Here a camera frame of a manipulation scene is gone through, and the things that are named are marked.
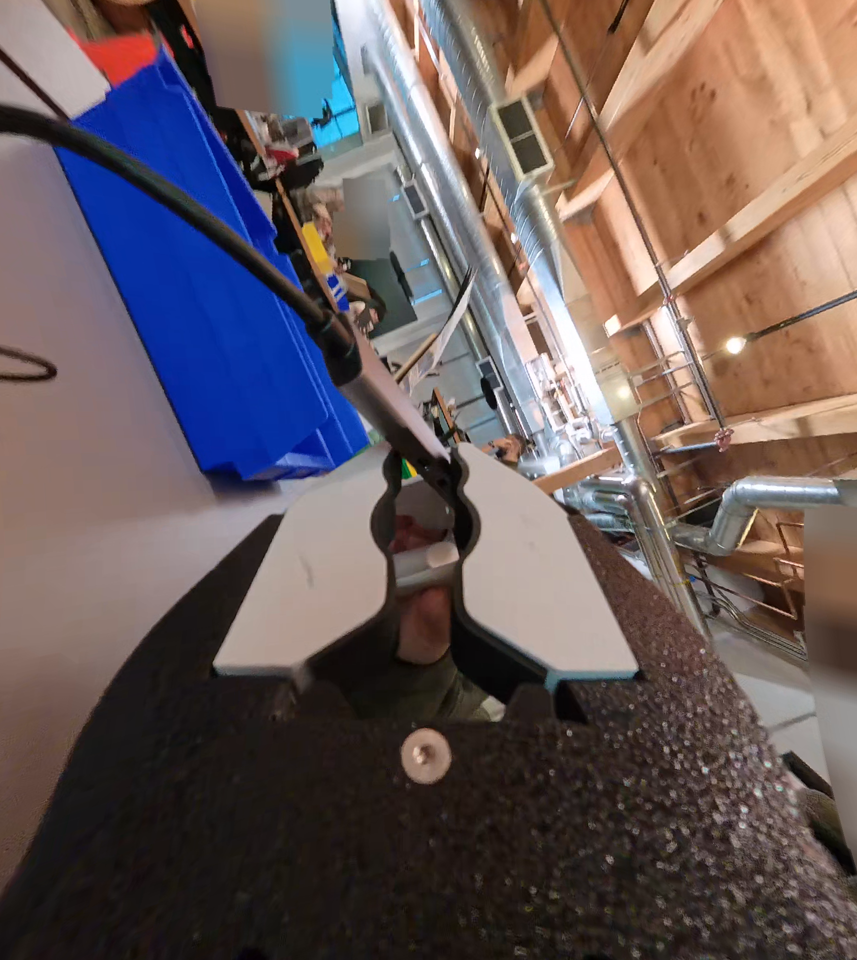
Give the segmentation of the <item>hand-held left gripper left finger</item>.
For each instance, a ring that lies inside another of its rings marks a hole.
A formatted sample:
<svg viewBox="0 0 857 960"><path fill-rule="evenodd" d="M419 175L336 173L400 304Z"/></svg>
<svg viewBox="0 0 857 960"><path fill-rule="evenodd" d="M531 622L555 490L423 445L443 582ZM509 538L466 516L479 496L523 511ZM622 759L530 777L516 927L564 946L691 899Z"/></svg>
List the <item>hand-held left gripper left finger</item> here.
<svg viewBox="0 0 857 960"><path fill-rule="evenodd" d="M288 507L222 646L217 674L315 674L319 657L381 613L388 559L372 532L390 493L382 442L308 484Z"/></svg>

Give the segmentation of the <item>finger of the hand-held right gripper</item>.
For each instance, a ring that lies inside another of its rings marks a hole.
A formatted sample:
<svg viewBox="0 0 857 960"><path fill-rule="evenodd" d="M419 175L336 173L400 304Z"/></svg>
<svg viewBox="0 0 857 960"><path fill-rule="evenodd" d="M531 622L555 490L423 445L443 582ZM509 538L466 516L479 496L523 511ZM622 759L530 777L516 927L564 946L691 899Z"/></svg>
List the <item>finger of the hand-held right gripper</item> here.
<svg viewBox="0 0 857 960"><path fill-rule="evenodd" d="M357 410L410 463L449 463L451 455L396 383L371 344L357 338Z"/></svg>
<svg viewBox="0 0 857 960"><path fill-rule="evenodd" d="M425 530L452 530L449 504L429 484L402 484L397 493L397 518L410 519Z"/></svg>

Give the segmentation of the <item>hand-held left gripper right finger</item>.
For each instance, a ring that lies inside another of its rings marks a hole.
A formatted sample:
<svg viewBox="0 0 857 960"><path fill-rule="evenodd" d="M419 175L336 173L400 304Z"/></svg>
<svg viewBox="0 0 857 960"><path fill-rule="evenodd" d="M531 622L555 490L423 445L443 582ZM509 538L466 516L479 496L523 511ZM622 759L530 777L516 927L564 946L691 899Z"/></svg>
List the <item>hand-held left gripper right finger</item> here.
<svg viewBox="0 0 857 960"><path fill-rule="evenodd" d="M483 690L635 678L638 660L566 511L469 443L451 461L458 669Z"/></svg>

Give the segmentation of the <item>person's right forearm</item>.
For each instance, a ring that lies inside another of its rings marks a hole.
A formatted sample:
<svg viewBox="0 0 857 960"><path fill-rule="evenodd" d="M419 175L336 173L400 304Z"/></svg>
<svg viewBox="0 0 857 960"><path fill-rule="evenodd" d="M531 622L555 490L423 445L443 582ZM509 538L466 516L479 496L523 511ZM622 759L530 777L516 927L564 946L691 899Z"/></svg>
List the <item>person's right forearm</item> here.
<svg viewBox="0 0 857 960"><path fill-rule="evenodd" d="M394 718L416 724L446 719L497 722L505 708L462 672L451 654L428 666L402 662L396 653L364 678L348 684L345 696L362 718Z"/></svg>

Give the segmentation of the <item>silver pipe elbow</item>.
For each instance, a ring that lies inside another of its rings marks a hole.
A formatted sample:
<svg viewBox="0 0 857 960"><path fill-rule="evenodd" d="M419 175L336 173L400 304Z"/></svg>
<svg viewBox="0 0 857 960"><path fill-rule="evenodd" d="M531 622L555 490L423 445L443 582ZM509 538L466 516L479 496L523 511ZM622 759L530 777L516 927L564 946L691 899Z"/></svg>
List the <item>silver pipe elbow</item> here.
<svg viewBox="0 0 857 960"><path fill-rule="evenodd" d="M842 494L830 479L745 477L724 491L710 527L693 549L708 556L730 555L743 545L760 510L805 512L842 504Z"/></svg>

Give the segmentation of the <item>silver upright pipe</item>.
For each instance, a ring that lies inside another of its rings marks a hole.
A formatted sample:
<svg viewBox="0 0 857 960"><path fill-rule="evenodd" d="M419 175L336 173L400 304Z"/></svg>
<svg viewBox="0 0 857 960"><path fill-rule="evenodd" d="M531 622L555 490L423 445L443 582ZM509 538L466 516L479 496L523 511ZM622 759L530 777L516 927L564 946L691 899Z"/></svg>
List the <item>silver upright pipe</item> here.
<svg viewBox="0 0 857 960"><path fill-rule="evenodd" d="M708 639L707 622L665 522L659 497L662 486L639 415L616 422L613 439L623 463L620 485L651 575L677 611Z"/></svg>

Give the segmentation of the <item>blue plastic bin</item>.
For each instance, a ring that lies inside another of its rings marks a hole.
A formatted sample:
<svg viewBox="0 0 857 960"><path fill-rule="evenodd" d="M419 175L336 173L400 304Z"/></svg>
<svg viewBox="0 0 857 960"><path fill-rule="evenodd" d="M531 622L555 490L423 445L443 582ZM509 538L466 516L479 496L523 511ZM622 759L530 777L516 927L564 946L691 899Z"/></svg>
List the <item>blue plastic bin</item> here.
<svg viewBox="0 0 857 960"><path fill-rule="evenodd" d="M179 186L300 285L243 172L166 52L80 115ZM243 480L325 474L368 446L302 321L151 198L57 149L62 170L199 469Z"/></svg>

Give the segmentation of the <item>white vent grille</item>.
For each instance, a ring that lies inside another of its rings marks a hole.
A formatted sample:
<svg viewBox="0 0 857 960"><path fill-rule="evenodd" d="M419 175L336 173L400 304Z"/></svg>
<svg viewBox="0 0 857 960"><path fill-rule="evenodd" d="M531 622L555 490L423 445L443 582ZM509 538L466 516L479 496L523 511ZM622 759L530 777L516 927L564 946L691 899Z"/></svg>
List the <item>white vent grille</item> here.
<svg viewBox="0 0 857 960"><path fill-rule="evenodd" d="M518 183L542 181L554 172L552 151L526 95L494 103L489 114Z"/></svg>

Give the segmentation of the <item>black metal rod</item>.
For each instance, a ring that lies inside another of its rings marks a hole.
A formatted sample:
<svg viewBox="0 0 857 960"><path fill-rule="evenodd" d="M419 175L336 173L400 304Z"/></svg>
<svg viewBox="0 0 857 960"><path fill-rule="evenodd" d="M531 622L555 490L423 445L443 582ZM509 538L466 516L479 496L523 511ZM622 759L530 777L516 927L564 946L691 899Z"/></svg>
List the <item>black metal rod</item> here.
<svg viewBox="0 0 857 960"><path fill-rule="evenodd" d="M853 304L856 301L857 301L857 288L846 294L842 294L828 301L825 301L817 306L810 307L798 314L794 314L789 317L783 318L777 322L771 323L770 325L765 326L759 330L752 331L751 333L748 333L745 335L744 340L747 343L754 343L765 337L780 333L784 330L787 330L791 327L801 324L808 319L819 317L820 315L823 315L835 309Z"/></svg>

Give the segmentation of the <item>orange plastic bin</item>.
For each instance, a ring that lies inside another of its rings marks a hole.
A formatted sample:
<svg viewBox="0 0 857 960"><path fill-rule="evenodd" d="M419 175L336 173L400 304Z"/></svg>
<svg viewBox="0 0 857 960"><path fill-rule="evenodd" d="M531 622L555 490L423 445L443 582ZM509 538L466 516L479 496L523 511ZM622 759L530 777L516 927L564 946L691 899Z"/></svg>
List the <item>orange plastic bin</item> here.
<svg viewBox="0 0 857 960"><path fill-rule="evenodd" d="M87 59L105 77L112 90L152 66L157 60L159 51L155 35L148 31L77 42Z"/></svg>

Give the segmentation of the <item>white flat board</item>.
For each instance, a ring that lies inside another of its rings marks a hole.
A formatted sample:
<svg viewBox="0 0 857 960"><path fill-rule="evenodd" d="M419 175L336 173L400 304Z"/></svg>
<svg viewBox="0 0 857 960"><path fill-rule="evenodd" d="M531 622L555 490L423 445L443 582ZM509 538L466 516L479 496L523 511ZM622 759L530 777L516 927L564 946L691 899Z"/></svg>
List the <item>white flat board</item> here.
<svg viewBox="0 0 857 960"><path fill-rule="evenodd" d="M0 103L75 118L109 91L45 3L0 1Z"/></svg>

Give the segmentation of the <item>large silver spiral duct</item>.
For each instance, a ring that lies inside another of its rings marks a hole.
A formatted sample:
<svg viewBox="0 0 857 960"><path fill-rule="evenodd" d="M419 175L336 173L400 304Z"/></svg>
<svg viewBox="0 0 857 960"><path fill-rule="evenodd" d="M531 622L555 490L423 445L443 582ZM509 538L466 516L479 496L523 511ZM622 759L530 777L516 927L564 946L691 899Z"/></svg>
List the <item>large silver spiral duct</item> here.
<svg viewBox="0 0 857 960"><path fill-rule="evenodd" d="M519 183L490 117L490 107L511 99L467 2L423 2L426 29L450 68L458 96L483 154L490 163L537 289L536 301L576 390L601 426L639 414L638 397L615 354L562 224L542 180Z"/></svg>

